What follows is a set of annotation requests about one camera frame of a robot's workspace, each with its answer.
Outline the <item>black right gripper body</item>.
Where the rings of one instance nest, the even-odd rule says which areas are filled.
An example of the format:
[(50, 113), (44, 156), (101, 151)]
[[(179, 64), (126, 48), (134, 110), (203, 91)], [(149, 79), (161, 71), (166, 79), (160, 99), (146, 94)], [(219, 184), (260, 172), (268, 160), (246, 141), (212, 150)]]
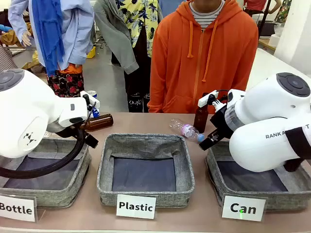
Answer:
[(230, 139), (233, 131), (228, 127), (225, 121), (225, 112), (227, 104), (217, 105), (215, 107), (215, 114), (211, 117), (210, 122), (215, 126), (215, 131), (219, 132), (220, 140), (223, 138)]

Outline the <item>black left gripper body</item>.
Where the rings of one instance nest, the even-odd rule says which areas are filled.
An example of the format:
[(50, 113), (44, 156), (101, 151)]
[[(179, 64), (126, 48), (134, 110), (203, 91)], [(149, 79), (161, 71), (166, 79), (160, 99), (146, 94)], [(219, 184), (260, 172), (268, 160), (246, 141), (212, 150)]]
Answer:
[(82, 133), (82, 136), (85, 137), (86, 132), (81, 129), (81, 122), (75, 123), (68, 127), (61, 126), (57, 121), (49, 124), (49, 132), (55, 133), (62, 138), (74, 137), (77, 139), (78, 133)]

